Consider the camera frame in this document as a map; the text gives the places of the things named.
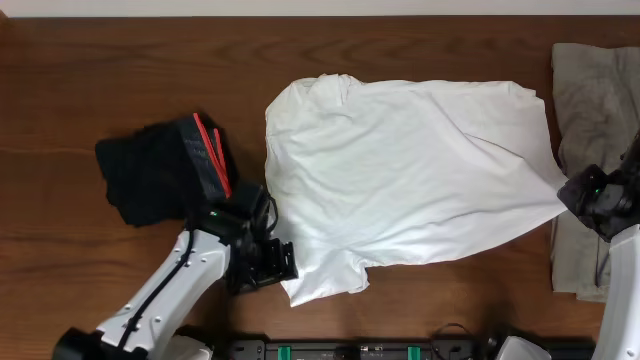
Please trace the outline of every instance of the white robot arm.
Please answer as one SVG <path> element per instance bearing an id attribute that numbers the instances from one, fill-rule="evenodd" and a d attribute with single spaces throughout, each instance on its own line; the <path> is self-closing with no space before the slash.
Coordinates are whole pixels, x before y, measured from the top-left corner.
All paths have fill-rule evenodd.
<path id="1" fill-rule="evenodd" d="M 640 226 L 614 236 L 609 249 L 611 285 L 592 360 L 640 359 Z M 549 353 L 519 337 L 508 337 L 496 360 L 551 360 Z"/>
<path id="2" fill-rule="evenodd" d="M 189 232 L 183 231 L 173 251 L 138 293 L 114 316 L 98 326 L 102 341 L 114 347 L 124 336 L 134 314 L 149 298 L 151 292 L 167 277 L 186 251 L 191 254 L 183 268 L 144 310 L 136 329 L 130 334 L 124 350 L 132 353 L 136 348 L 147 351 L 149 359 L 160 359 L 176 329 L 182 324 L 196 300 L 215 281 L 222 278 L 229 266 L 230 246 L 220 238 L 204 231 L 194 231 L 194 244 L 188 250 Z"/>

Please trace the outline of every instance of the folded gray garment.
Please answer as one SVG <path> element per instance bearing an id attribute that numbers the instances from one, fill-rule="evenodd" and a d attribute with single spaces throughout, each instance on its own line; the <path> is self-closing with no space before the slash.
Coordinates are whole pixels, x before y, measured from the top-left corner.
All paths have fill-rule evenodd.
<path id="1" fill-rule="evenodd" d="M 640 48 L 555 44 L 552 62 L 565 174 L 574 176 L 590 164 L 610 173 L 640 127 Z M 609 244 L 569 212 L 558 216 L 554 225 L 553 289 L 576 293 L 580 300 L 605 302 Z"/>

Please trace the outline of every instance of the wooden table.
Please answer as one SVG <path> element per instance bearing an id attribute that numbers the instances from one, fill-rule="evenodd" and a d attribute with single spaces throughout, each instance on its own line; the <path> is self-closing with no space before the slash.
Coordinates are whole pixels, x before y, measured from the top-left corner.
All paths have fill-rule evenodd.
<path id="1" fill-rule="evenodd" d="M 291 81 L 513 80 L 547 104 L 551 46 L 639 46 L 638 17 L 24 19 L 0 31 L 0 353 L 44 359 L 109 317 L 168 254 L 180 223 L 134 229 L 105 199 L 98 139 L 201 109 L 263 180 L 264 110 Z M 428 336 L 507 320 L 596 337 L 604 306 L 553 294 L 550 226 L 452 262 L 370 269 L 371 286 L 290 308 L 280 286 L 189 316 L 273 339 Z"/>

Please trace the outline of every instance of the black cloth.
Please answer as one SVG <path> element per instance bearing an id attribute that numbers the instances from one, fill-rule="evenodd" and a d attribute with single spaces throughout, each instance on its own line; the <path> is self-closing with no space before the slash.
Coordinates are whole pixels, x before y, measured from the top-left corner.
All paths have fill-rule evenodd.
<path id="1" fill-rule="evenodd" d="M 215 148 L 216 126 L 206 115 L 199 116 Z M 225 199 L 195 124 L 192 115 L 96 144 L 98 164 L 107 181 L 107 200 L 127 224 L 143 226 L 198 216 Z M 235 165 L 222 130 L 218 130 L 229 182 L 234 184 Z"/>

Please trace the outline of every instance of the black cable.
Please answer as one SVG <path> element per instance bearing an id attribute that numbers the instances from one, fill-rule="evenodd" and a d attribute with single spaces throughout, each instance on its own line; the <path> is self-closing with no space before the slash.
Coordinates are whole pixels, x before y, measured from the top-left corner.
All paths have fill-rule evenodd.
<path id="1" fill-rule="evenodd" d="M 436 330 L 433 334 L 431 334 L 431 338 L 429 339 L 429 341 L 431 342 L 431 349 L 433 350 L 433 353 L 436 355 L 436 357 L 439 360 L 447 360 L 447 359 L 445 359 L 442 355 L 440 355 L 440 352 L 438 351 L 438 349 L 435 346 L 433 346 L 433 338 L 435 336 L 438 336 L 444 329 L 447 329 L 447 328 L 450 328 L 450 327 L 459 327 L 460 329 L 464 330 L 464 332 L 466 332 L 467 335 L 471 336 L 475 341 L 475 336 L 473 336 L 473 334 L 469 330 L 467 330 L 467 328 L 465 328 L 464 326 L 462 326 L 462 325 L 460 325 L 458 323 L 445 324 L 444 326 L 442 326 L 438 330 Z M 471 358 L 472 358 L 472 356 L 468 356 L 465 359 L 461 359 L 461 360 L 468 360 L 468 359 L 471 359 Z"/>
<path id="2" fill-rule="evenodd" d="M 167 286 L 169 281 L 171 281 L 171 279 L 178 273 L 178 271 L 187 263 L 187 261 L 189 261 L 189 256 L 191 256 L 191 250 L 193 249 L 195 235 L 194 235 L 193 224 L 191 221 L 187 220 L 185 227 L 189 231 L 189 242 L 187 243 L 187 249 L 185 250 L 185 253 L 182 254 L 182 256 L 180 257 L 180 261 L 178 261 L 176 266 L 174 266 L 173 269 L 171 269 L 171 272 L 162 280 L 162 282 L 160 282 L 160 284 L 158 284 L 158 286 L 155 289 L 153 289 L 151 294 L 144 300 L 144 302 L 142 302 L 142 305 L 140 305 L 138 310 L 136 310 L 133 317 L 129 319 L 129 321 L 127 322 L 127 327 L 124 329 L 124 333 L 122 334 L 122 337 L 120 338 L 120 342 L 118 343 L 118 350 L 124 349 L 124 346 L 127 344 L 127 341 L 129 340 L 129 336 L 131 336 L 131 333 L 136 330 L 138 321 L 142 319 L 142 315 L 144 314 L 147 307 L 149 307 L 151 302 L 153 302 L 153 299 L 155 299 L 156 296 L 160 294 L 160 291 L 162 291 L 162 289 L 164 289 L 164 287 Z"/>
<path id="3" fill-rule="evenodd" d="M 604 272 L 604 269 L 607 266 L 608 262 L 609 262 L 609 253 L 607 252 L 607 255 L 605 256 L 604 260 L 602 260 L 602 263 L 596 269 L 596 279 L 595 279 L 596 287 L 600 287 L 602 285 L 602 273 Z"/>
<path id="4" fill-rule="evenodd" d="M 267 193 L 267 196 L 269 197 L 269 201 L 271 202 L 271 205 L 273 205 L 273 213 L 276 216 L 276 218 L 273 220 L 273 223 L 271 223 L 271 225 L 267 227 L 267 239 L 268 239 L 268 236 L 271 234 L 273 229 L 276 228 L 276 224 L 278 224 L 278 205 L 276 205 L 276 199 L 274 199 L 271 196 L 271 194 Z"/>

